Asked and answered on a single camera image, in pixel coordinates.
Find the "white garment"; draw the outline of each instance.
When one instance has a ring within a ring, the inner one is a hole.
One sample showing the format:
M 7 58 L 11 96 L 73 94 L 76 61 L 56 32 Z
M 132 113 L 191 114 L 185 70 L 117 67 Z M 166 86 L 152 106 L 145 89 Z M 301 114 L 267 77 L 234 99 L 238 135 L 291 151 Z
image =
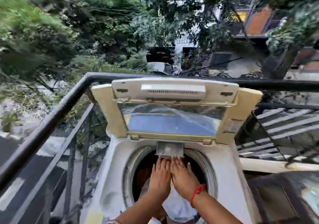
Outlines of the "white garment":
M 150 180 L 150 178 L 146 180 L 145 184 L 142 187 L 139 198 L 146 194 L 150 184 Z M 175 222 L 188 222 L 190 220 L 193 220 L 194 217 L 197 215 L 197 210 L 192 208 L 190 203 L 177 193 L 173 184 L 171 184 L 171 192 L 168 198 L 163 202 L 162 206 L 166 211 L 168 217 Z

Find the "red bracelet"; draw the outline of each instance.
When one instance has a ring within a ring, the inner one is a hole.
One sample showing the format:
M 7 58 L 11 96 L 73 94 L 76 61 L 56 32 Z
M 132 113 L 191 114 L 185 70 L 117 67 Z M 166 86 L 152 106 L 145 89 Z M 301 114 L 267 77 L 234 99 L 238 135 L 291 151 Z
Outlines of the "red bracelet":
M 190 198 L 190 206 L 194 208 L 193 206 L 193 199 L 196 194 L 199 194 L 202 190 L 205 190 L 205 185 L 201 184 L 200 186 L 197 187 L 197 189 L 194 191 L 192 194 L 192 198 Z

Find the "top-load washing machine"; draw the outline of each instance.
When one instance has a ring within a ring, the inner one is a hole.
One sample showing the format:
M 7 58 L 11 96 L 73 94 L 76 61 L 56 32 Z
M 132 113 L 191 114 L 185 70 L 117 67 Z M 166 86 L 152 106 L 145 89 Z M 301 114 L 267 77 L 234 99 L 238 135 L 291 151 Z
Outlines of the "top-load washing machine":
M 260 91 L 222 81 L 152 77 L 114 80 L 92 87 L 92 93 L 111 142 L 82 223 L 112 220 L 132 206 L 141 192 L 138 173 L 151 168 L 159 154 L 184 157 L 211 196 L 242 223 L 254 223 L 234 136 Z

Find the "black pipe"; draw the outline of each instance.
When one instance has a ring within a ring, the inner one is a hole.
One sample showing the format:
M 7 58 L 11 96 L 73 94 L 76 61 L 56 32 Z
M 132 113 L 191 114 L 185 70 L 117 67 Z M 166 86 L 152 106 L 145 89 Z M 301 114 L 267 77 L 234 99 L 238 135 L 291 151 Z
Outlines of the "black pipe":
M 137 75 L 137 74 L 112 74 L 112 73 L 87 73 L 54 110 L 46 116 L 41 125 L 35 129 L 22 145 L 12 154 L 12 156 L 2 165 L 0 169 L 0 195 L 16 174 L 30 161 L 44 142 L 49 138 L 58 123 L 72 109 L 80 99 L 85 90 L 94 82 L 111 83 L 116 79 L 159 77 L 157 75 Z M 205 80 L 225 81 L 237 83 L 240 87 L 250 89 L 265 89 L 275 91 L 301 91 L 319 92 L 319 81 L 290 81 L 290 80 L 266 80 L 266 79 L 237 79 L 237 78 L 216 78 L 216 77 L 180 77 L 195 78 Z

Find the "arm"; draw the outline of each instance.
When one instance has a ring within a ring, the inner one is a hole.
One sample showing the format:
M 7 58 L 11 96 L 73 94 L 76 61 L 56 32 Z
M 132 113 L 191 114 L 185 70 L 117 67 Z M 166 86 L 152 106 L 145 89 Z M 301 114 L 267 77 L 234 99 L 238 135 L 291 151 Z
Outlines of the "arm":
M 176 191 L 190 202 L 194 191 L 200 185 L 191 170 L 190 163 L 186 168 L 179 158 L 173 157 L 172 168 L 172 180 Z M 193 206 L 208 224 L 242 224 L 206 191 L 194 196 Z
M 156 166 L 153 165 L 150 186 L 147 193 L 131 206 L 115 221 L 120 224 L 147 224 L 161 209 L 162 203 L 171 191 L 170 162 L 158 158 Z

